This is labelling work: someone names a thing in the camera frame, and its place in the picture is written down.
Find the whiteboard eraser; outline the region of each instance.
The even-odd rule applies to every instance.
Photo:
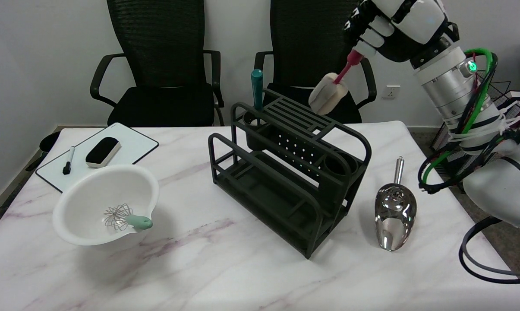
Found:
[[[116,138],[105,137],[88,153],[85,162],[92,168],[105,167],[121,147]]]

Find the black marker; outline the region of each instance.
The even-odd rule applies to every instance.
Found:
[[[68,159],[66,160],[66,166],[62,169],[62,173],[64,175],[70,174],[70,171],[72,170],[72,159],[74,158],[74,151],[76,148],[74,146],[70,147],[70,150],[68,150]]]

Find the pink brush handle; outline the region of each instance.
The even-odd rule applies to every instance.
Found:
[[[348,55],[346,67],[344,67],[344,69],[342,69],[341,73],[338,75],[338,77],[336,79],[334,79],[333,83],[339,84],[340,81],[342,80],[342,78],[346,75],[346,73],[348,73],[350,68],[352,68],[355,65],[358,65],[360,63],[360,61],[362,61],[362,59],[363,59],[363,55],[361,55],[356,50],[352,50],[350,52],[350,54]]]

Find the sponge brush head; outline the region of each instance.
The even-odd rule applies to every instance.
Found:
[[[309,95],[309,106],[316,114],[325,115],[333,111],[340,100],[348,94],[348,87],[341,81],[335,84],[336,73],[328,73]]]

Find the whisk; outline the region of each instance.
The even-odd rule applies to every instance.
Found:
[[[104,214],[107,216],[104,219],[104,225],[121,232],[128,226],[133,226],[138,230],[147,230],[153,226],[150,218],[134,215],[133,210],[127,204],[121,204],[114,208],[109,207]]]

